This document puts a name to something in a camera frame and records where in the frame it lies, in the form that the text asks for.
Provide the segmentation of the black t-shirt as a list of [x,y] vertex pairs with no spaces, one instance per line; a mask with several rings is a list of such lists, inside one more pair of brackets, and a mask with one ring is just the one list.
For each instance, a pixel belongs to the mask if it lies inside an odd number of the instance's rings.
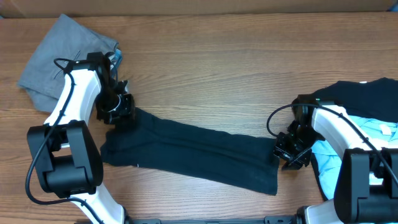
[[101,146],[103,162],[208,179],[256,192],[277,193],[274,140],[199,128],[137,109],[115,125]]

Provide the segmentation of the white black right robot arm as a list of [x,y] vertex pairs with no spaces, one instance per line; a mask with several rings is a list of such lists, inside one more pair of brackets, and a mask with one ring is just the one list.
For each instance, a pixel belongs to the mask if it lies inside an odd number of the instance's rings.
[[328,141],[341,159],[333,199],[298,209],[293,223],[397,222],[397,149],[374,145],[334,101],[300,95],[288,107],[294,120],[274,145],[284,170],[307,166],[317,140]]

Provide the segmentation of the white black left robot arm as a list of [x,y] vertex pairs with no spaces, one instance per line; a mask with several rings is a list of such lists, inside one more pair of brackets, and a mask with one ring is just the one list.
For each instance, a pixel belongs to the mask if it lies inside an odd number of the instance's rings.
[[65,84],[51,115],[27,132],[32,162],[28,198],[39,205],[71,202],[90,223],[132,223],[103,183],[103,161],[88,129],[93,110],[104,124],[134,120],[128,82],[118,80],[115,54],[88,53],[84,60],[54,59]]

